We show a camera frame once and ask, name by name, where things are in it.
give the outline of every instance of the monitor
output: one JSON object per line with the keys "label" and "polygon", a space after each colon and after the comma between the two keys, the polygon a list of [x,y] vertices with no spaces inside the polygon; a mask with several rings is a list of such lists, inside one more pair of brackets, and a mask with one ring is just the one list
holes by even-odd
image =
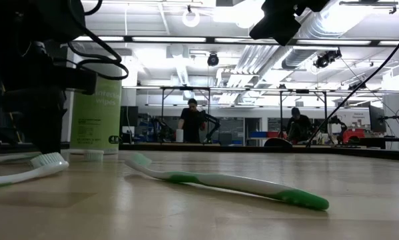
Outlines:
{"label": "monitor", "polygon": [[369,106],[371,130],[375,133],[386,132],[386,122],[381,121],[380,118],[384,117],[384,110],[379,107]]}

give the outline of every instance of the toothbrush handle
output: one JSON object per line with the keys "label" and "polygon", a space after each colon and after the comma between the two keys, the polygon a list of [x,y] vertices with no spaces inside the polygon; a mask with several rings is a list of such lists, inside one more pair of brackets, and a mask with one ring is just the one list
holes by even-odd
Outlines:
{"label": "toothbrush handle", "polygon": [[165,180],[175,183],[196,183],[208,187],[241,191],[313,209],[326,210],[329,208],[329,202],[324,198],[268,181],[221,174],[186,172],[172,172],[169,174],[169,178]]}

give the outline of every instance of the wooden table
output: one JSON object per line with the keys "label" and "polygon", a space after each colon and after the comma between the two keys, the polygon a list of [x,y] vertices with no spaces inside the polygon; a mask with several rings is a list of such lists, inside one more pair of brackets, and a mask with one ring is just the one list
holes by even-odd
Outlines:
{"label": "wooden table", "polygon": [[[399,240],[399,161],[289,153],[143,152],[159,171],[225,173],[284,183],[330,201],[327,212],[125,166],[131,152],[0,188],[0,240]],[[27,170],[0,165],[1,174]]]}

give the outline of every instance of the person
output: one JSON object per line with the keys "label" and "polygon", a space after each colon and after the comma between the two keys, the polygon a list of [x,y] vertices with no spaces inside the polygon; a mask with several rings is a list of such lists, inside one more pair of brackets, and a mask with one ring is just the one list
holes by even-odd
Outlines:
{"label": "person", "polygon": [[310,136],[310,129],[312,124],[307,116],[300,114],[300,110],[297,107],[291,109],[291,115],[286,128],[288,133],[287,140],[292,143],[298,143],[299,141],[305,141]]}
{"label": "person", "polygon": [[205,122],[197,109],[198,102],[195,99],[189,99],[187,104],[189,104],[189,108],[185,108],[181,112],[179,129],[183,129],[185,142],[200,143],[199,129],[204,131]]}

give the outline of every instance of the toothbrush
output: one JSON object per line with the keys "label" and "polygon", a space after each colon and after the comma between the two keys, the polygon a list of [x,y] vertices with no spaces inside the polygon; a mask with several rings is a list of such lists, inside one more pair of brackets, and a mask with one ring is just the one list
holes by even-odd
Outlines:
{"label": "toothbrush", "polygon": [[0,156],[0,163],[6,163],[10,161],[18,161],[38,156],[39,153],[28,153],[28,154],[17,154],[17,155],[6,155]]}
{"label": "toothbrush", "polygon": [[31,160],[33,170],[8,176],[0,176],[0,187],[34,179],[45,177],[62,170],[65,170],[69,164],[64,160],[60,153],[48,153],[34,157]]}
{"label": "toothbrush", "polygon": [[153,171],[147,168],[151,163],[152,160],[140,153],[135,153],[133,157],[125,161],[125,164],[134,170],[140,171],[150,177],[173,183],[196,183],[208,187],[240,191],[311,209],[326,210],[329,208],[329,202],[326,199],[281,184],[248,177],[214,173]]}

